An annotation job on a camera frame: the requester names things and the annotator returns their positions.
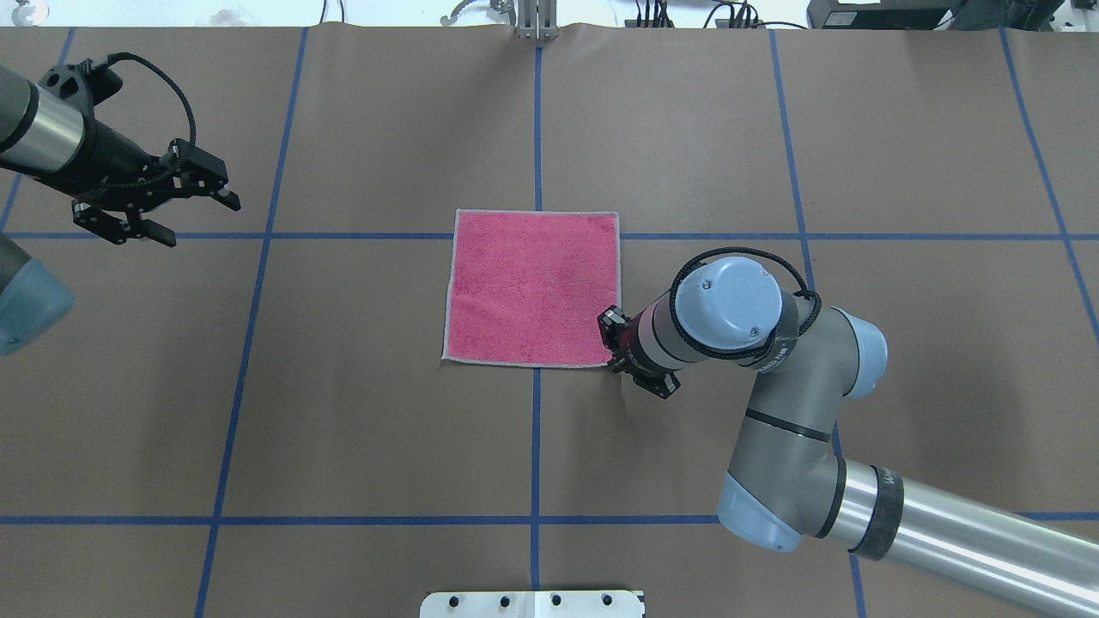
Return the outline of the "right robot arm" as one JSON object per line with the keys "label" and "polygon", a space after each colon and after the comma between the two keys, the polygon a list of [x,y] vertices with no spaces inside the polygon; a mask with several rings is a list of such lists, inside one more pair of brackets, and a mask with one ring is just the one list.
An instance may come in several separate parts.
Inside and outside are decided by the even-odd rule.
{"label": "right robot arm", "polygon": [[662,399],[702,361],[754,373],[717,507],[734,536],[780,553],[828,539],[1040,615],[1095,617],[1095,542],[835,453],[841,402],[875,390],[890,347],[782,257],[704,251],[642,312],[608,306],[598,324],[609,368]]}

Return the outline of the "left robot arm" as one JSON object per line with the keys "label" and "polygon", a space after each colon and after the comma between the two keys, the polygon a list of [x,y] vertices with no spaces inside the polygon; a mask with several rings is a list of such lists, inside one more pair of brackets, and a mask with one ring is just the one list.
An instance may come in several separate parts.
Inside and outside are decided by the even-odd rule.
{"label": "left robot arm", "polygon": [[[95,115],[97,106],[121,90],[114,67],[134,62],[166,82],[182,104],[188,134],[174,137],[154,156]],[[149,219],[169,201],[209,198],[238,211],[227,164],[197,145],[190,101],[160,67],[134,52],[51,67],[38,82],[3,68],[1,163],[71,200],[76,227],[113,245],[154,241],[176,246],[169,227]]]}

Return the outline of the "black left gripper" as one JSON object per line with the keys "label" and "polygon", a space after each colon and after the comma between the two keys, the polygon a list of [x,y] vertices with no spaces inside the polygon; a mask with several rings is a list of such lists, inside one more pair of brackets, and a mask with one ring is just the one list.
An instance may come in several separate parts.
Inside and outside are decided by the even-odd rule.
{"label": "black left gripper", "polygon": [[82,128],[73,222],[95,236],[118,245],[137,239],[175,247],[175,231],[145,218],[145,212],[192,197],[242,210],[224,161],[192,142],[174,137],[165,154],[153,156],[98,120],[85,120]]}

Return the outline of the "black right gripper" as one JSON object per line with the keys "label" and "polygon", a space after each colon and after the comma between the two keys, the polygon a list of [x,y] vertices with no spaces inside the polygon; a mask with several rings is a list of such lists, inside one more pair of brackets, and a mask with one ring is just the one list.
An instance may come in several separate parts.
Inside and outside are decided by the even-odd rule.
{"label": "black right gripper", "polygon": [[660,344],[654,316],[651,306],[632,318],[620,306],[609,306],[599,316],[599,332],[611,354],[607,367],[628,374],[642,390],[666,400],[680,387],[676,371],[682,368],[682,360]]}

